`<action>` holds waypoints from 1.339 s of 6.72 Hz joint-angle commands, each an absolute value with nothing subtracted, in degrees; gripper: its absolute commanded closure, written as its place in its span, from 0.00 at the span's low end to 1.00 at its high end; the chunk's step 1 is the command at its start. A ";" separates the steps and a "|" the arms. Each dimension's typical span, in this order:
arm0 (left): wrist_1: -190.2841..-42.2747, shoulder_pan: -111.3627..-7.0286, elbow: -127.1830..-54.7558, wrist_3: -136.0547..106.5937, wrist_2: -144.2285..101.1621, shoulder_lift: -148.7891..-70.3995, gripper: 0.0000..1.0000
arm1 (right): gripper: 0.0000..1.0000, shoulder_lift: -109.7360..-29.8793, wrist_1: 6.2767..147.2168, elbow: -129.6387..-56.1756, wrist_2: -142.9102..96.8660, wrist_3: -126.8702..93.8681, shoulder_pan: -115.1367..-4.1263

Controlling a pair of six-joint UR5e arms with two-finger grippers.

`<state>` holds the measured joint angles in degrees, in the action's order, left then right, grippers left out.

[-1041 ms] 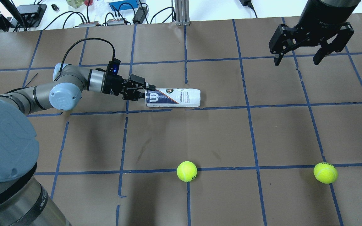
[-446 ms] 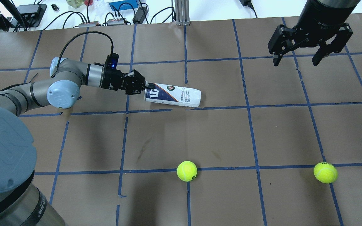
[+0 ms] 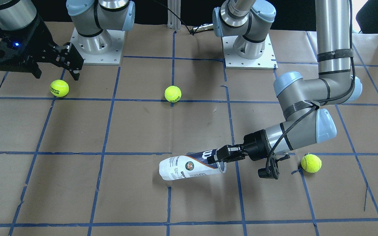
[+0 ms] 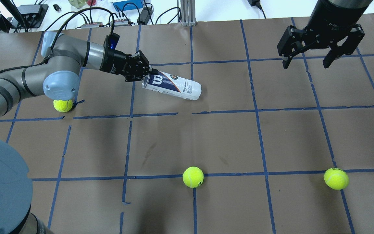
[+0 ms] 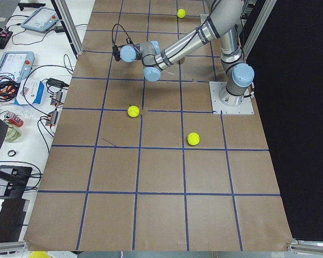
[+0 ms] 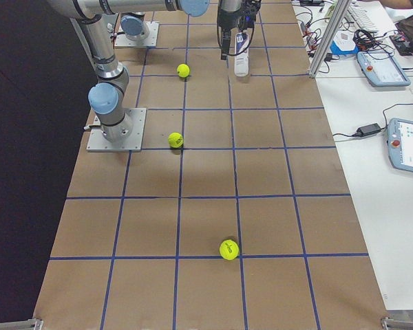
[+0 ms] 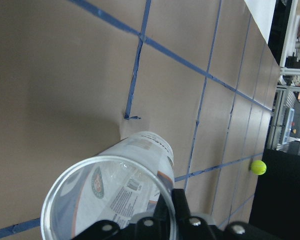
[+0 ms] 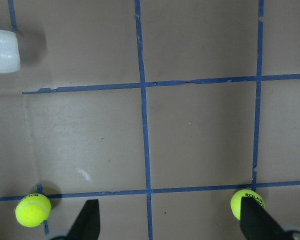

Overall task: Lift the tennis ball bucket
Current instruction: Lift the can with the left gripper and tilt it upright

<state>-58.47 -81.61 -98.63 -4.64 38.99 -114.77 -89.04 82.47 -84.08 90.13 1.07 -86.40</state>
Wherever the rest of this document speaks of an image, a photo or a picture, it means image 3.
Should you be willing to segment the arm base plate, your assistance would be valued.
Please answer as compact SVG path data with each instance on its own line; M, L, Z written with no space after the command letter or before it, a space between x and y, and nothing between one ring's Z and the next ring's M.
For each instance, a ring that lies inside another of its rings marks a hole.
M273 70L279 67L269 35L260 43L249 42L243 36L224 36L222 49L227 69Z
M119 66L126 33L126 31L104 30L98 36L84 37L74 28L71 43L84 59L84 65Z

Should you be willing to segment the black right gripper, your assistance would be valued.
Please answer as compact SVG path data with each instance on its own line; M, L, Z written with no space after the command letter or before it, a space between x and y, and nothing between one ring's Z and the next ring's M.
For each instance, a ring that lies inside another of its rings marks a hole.
M40 15L26 27L15 31L0 28L0 71L31 73L40 79L38 63L65 68L79 80L84 60L71 42L57 45Z

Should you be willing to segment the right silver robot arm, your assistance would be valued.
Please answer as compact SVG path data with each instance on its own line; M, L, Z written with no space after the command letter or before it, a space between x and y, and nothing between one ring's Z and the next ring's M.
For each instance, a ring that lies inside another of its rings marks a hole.
M51 63L77 81L86 61L83 54L112 51L108 30L132 30L135 11L130 0L0 0L0 71L39 79L39 63ZM45 20L72 22L75 42L57 44Z

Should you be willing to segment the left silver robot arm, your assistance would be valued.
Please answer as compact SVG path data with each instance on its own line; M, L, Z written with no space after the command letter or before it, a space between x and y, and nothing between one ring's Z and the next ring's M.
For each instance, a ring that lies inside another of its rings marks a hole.
M217 149L209 163L272 158L336 136L332 118L321 106L353 101L362 91L353 65L351 8L350 0L315 2L319 77L306 80L297 71L277 77L273 86L285 121L246 135L241 145ZM227 0L213 11L214 33L235 36L233 52L256 60L264 54L275 16L275 7L265 0Z

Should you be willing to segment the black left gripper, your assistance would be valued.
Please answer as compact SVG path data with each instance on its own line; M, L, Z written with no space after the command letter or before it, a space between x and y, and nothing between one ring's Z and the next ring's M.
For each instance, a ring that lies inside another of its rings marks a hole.
M216 150L216 153L207 158L208 164L217 162L235 162L244 160L248 156L252 161L265 159L271 151L270 142L266 130L258 130L243 137L243 144L225 145Z

